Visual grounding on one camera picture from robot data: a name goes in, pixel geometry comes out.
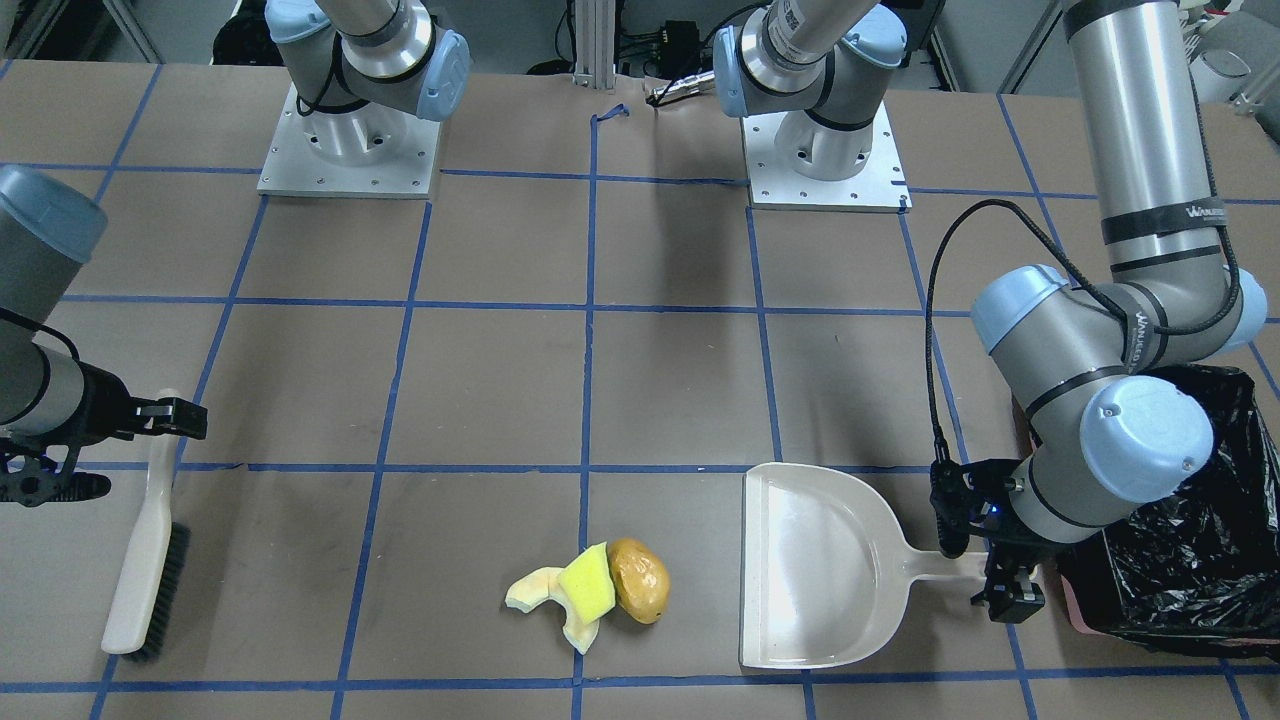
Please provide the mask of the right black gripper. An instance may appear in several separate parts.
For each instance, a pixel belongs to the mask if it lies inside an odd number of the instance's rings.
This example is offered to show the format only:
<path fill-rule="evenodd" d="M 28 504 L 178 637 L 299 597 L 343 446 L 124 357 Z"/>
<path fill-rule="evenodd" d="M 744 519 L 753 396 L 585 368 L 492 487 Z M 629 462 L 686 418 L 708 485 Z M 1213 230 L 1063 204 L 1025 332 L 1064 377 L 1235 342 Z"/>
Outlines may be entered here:
<path fill-rule="evenodd" d="M 77 365 L 83 380 L 79 405 L 60 425 L 60 445 L 91 446 L 105 439 L 145 436 L 179 436 L 205 439 L 209 410 L 180 397 L 133 398 L 114 374 L 92 365 Z"/>

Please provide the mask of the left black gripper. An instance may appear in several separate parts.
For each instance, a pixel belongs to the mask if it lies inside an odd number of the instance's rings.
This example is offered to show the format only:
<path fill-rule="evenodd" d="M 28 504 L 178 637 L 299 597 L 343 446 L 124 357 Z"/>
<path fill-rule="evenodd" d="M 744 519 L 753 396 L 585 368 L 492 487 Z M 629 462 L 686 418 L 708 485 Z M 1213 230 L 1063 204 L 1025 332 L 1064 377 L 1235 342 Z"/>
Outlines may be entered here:
<path fill-rule="evenodd" d="M 1012 569 L 1010 557 L 1036 559 L 1051 548 L 1051 542 L 1037 536 L 1012 509 L 1018 493 L 1012 473 L 1019 466 L 1012 459 L 931 464 L 940 552 L 957 559 L 968 551 L 972 537 L 986 541 L 986 580 L 970 597 L 970 606 L 1005 609 L 1006 624 L 1021 624 L 1044 607 L 1044 593 L 1032 579 L 1036 568 L 1018 564 Z"/>

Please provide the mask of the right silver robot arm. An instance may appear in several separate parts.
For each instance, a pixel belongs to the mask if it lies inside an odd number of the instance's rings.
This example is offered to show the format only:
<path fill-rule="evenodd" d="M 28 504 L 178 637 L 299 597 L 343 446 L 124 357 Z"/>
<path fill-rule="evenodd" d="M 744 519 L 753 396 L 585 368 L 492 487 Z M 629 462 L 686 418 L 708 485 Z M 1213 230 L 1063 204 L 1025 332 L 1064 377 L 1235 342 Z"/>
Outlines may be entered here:
<path fill-rule="evenodd" d="M 3 85 L 3 427 L 91 445 L 131 418 L 109 372 L 37 345 L 63 295 L 143 299 L 101 331 L 206 389 L 202 460 L 371 457 L 399 374 L 431 149 L 468 42 L 421 1 L 270 1 L 285 68 L 74 64 Z"/>

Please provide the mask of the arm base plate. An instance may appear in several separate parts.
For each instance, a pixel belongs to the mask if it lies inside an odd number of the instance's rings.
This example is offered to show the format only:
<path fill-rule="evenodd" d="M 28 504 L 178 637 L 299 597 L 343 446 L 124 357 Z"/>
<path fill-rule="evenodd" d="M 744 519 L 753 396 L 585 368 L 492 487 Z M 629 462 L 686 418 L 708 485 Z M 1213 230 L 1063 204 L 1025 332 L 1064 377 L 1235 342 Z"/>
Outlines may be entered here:
<path fill-rule="evenodd" d="M 805 111 L 741 119 L 755 209 L 905 213 L 913 208 L 884 104 L 851 132 L 817 124 Z"/>
<path fill-rule="evenodd" d="M 372 104 L 303 117 L 291 86 L 257 191 L 298 199 L 425 200 L 436 176 L 442 127 Z"/>

